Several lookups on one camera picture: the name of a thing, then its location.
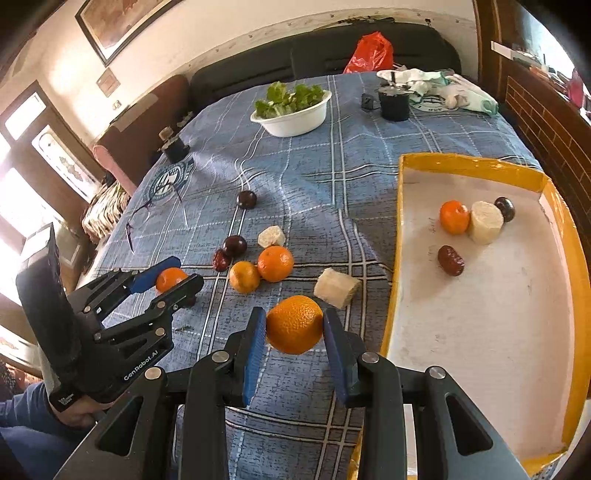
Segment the banana piece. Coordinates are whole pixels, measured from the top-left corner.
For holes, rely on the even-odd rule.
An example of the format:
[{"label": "banana piece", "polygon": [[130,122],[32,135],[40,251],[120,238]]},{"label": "banana piece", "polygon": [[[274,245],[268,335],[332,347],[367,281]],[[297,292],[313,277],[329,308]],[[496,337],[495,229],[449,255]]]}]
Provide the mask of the banana piece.
[{"label": "banana piece", "polygon": [[316,281],[314,295],[333,307],[344,310],[351,303],[360,284],[361,280],[357,278],[327,268]]},{"label": "banana piece", "polygon": [[283,247],[284,243],[285,235],[283,234],[281,228],[277,225],[265,228],[259,234],[258,244],[263,248],[270,247],[271,245],[279,245],[280,247]]},{"label": "banana piece", "polygon": [[487,245],[493,243],[503,226],[503,215],[492,203],[475,202],[470,211],[468,235],[475,243]]}]

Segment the bowl of lettuce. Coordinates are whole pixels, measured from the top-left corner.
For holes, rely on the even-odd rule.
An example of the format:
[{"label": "bowl of lettuce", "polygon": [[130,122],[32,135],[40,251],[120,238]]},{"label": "bowl of lettuce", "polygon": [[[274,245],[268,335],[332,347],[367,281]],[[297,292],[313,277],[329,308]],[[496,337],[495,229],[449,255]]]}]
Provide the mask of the bowl of lettuce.
[{"label": "bowl of lettuce", "polygon": [[267,89],[267,98],[255,102],[251,122],[261,124],[274,137],[295,137],[319,127],[326,119],[326,103],[332,92],[320,85],[303,83],[292,91],[285,83],[275,82]]}]

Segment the plaid tablecloth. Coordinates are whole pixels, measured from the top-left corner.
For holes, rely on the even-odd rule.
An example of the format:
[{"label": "plaid tablecloth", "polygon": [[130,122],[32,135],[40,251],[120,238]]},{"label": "plaid tablecloth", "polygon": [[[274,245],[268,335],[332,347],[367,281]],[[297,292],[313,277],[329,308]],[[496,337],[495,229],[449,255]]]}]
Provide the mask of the plaid tablecloth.
[{"label": "plaid tablecloth", "polygon": [[[115,267],[147,268],[169,255],[178,256],[188,273],[204,276],[197,304],[175,315],[175,348],[161,362],[167,370],[189,367],[222,348],[232,332],[244,328],[252,307],[269,310],[295,294],[313,297],[316,278],[327,267],[362,280],[361,291],[340,317],[369,349],[378,350],[391,288],[399,156],[461,153],[540,168],[500,115],[411,109],[408,121],[389,123],[379,110],[364,112],[359,107],[363,92],[375,93],[374,73],[306,83],[321,84],[333,97],[322,126],[300,137],[271,137],[249,121],[265,86],[224,98],[201,112],[181,133],[191,146],[190,155],[167,174],[179,179],[183,204],[172,189],[155,202],[148,220],[132,233],[131,252],[125,224],[162,181],[160,175],[169,165],[161,158],[134,194],[101,256],[95,276]],[[236,207],[242,189],[258,195],[254,210]],[[256,261],[261,252],[257,236],[271,225],[285,232],[294,271],[283,282],[263,282],[254,294],[238,294],[226,273],[212,270],[213,253],[228,235],[240,234],[249,244],[244,259]],[[129,298],[105,323],[138,315],[154,296],[149,291]],[[230,478],[342,479],[362,413],[335,402],[322,340],[300,356],[268,346],[252,405],[227,411]]]}]

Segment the human hand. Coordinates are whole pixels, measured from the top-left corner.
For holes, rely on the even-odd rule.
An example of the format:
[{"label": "human hand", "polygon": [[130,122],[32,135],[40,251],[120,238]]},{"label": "human hand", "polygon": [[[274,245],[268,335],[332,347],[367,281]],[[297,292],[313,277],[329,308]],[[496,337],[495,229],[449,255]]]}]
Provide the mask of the human hand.
[{"label": "human hand", "polygon": [[88,395],[84,395],[84,397],[76,400],[71,407],[68,407],[64,411],[57,411],[51,405],[51,402],[49,402],[49,405],[53,414],[61,423],[69,427],[82,429],[92,427],[95,424],[96,420],[92,416],[93,413],[111,408],[113,403],[115,402],[107,404],[98,403]]}]

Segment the blue gripper pad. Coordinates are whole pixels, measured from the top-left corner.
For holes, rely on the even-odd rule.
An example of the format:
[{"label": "blue gripper pad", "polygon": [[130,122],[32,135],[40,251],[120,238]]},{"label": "blue gripper pad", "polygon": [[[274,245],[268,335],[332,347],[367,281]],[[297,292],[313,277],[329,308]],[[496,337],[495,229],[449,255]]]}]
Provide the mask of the blue gripper pad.
[{"label": "blue gripper pad", "polygon": [[156,285],[156,279],[167,268],[181,268],[181,261],[177,257],[168,257],[155,264],[142,273],[135,276],[133,283],[129,286],[131,293],[143,293]]},{"label": "blue gripper pad", "polygon": [[265,336],[267,335],[267,313],[260,307],[252,309],[251,317],[248,320],[246,333],[242,342],[249,345],[248,357],[244,365],[244,384],[242,389],[242,399],[246,406],[250,405],[252,397],[255,395],[256,382],[261,362],[265,353]]},{"label": "blue gripper pad", "polygon": [[[335,386],[335,394],[347,407],[359,384],[357,356],[365,350],[363,341],[360,337],[345,332],[333,308],[326,309],[324,312],[323,328],[324,344],[329,357],[330,375]],[[354,350],[350,340],[355,340],[354,346],[359,352]]]}]

